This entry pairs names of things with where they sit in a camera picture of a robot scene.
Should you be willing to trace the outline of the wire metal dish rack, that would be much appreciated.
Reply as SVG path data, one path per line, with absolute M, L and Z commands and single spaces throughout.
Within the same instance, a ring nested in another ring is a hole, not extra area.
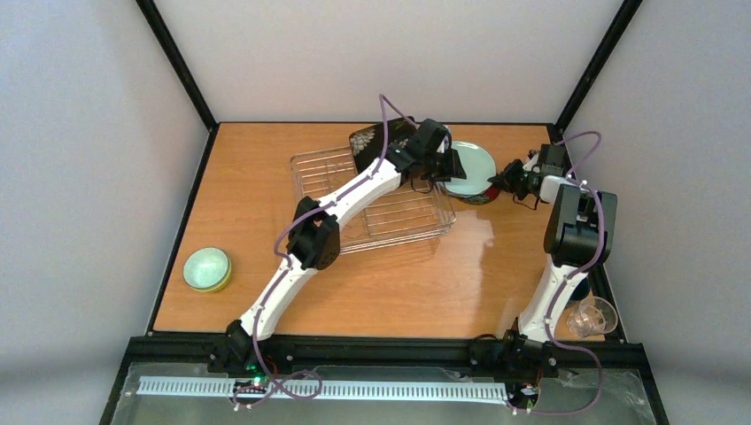
M 290 159 L 294 197 L 317 199 L 357 175 L 347 147 L 310 151 Z M 417 242 L 446 234 L 456 221 L 449 196 L 424 181 L 412 181 L 382 195 L 341 230 L 341 253 Z

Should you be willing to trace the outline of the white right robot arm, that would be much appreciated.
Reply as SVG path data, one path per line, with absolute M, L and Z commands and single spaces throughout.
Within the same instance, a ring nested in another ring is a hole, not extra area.
M 615 237 L 617 195 L 576 181 L 565 156 L 563 146 L 544 144 L 493 179 L 519 200 L 532 195 L 552 206 L 543 239 L 544 272 L 530 303 L 505 332 L 499 353 L 499 363 L 519 375 L 550 367 L 561 314 L 590 269 L 608 258 Z

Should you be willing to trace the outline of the light green round plate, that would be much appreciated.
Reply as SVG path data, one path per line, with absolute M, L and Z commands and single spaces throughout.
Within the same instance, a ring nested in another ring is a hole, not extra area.
M 453 141 L 452 148 L 459 154 L 466 177 L 453 177 L 444 182 L 445 191 L 459 198 L 483 194 L 492 185 L 489 179 L 497 173 L 492 155 L 485 148 L 471 142 Z

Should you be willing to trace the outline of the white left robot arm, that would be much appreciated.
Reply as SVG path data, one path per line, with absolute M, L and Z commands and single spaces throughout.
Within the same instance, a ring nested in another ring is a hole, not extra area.
M 212 372 L 257 370 L 268 340 L 305 284 L 331 266 L 341 251 L 341 231 L 378 198 L 419 179 L 464 177 L 449 128 L 435 120 L 387 120 L 350 136 L 356 175 L 319 199 L 298 201 L 292 223 L 277 238 L 281 264 L 253 305 L 230 322 L 209 359 Z

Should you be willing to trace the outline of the black floral square plate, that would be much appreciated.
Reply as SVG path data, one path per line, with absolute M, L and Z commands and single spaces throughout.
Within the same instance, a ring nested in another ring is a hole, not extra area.
M 397 143 L 404 147 L 409 136 L 416 131 L 416 126 L 404 118 L 392 119 L 359 129 L 349 135 L 349 145 L 352 152 L 353 164 L 356 172 L 362 173 L 366 168 L 380 158 L 383 150 L 384 133 L 387 133 L 388 144 Z

